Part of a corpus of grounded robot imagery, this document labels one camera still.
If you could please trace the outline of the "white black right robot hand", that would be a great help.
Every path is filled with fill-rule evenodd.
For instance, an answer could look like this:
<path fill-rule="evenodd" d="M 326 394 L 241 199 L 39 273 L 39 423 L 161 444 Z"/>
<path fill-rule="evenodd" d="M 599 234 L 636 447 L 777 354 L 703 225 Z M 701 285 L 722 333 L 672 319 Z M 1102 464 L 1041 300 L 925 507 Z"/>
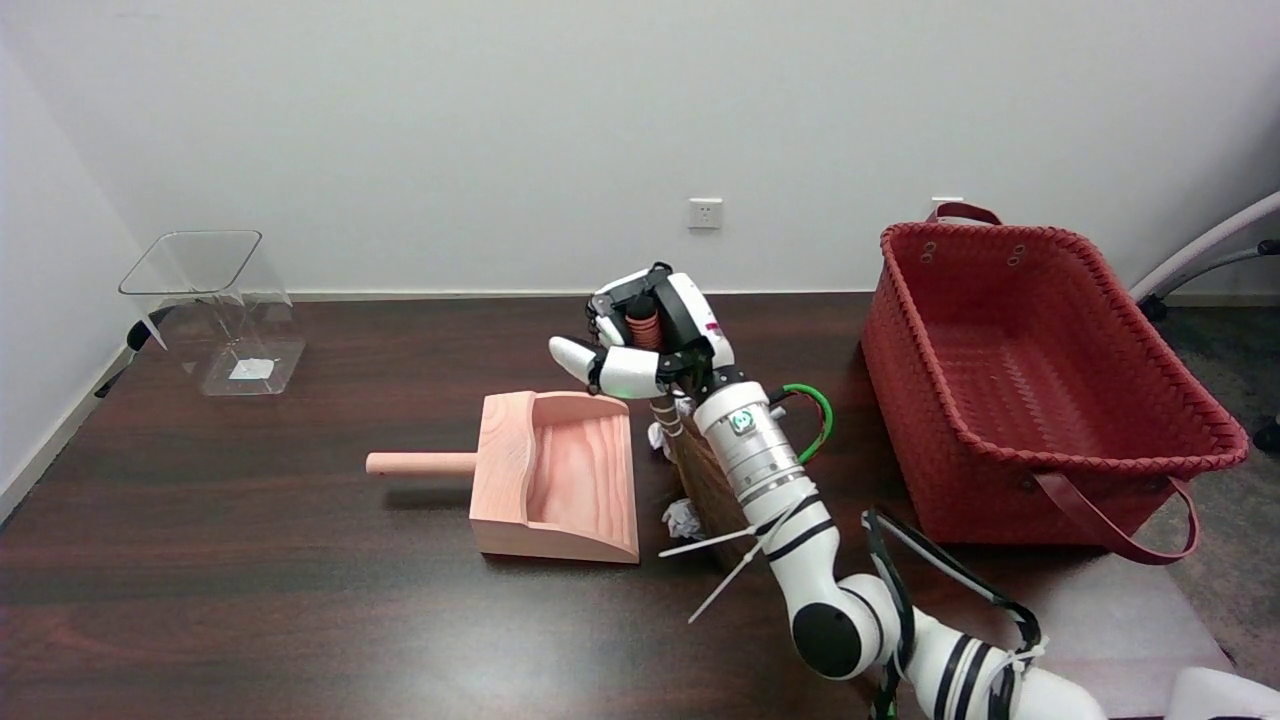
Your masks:
<path fill-rule="evenodd" d="M 685 395 L 700 404 L 746 380 L 705 295 L 667 263 L 611 282 L 585 305 L 589 338 L 553 336 L 556 363 L 591 395 Z"/>

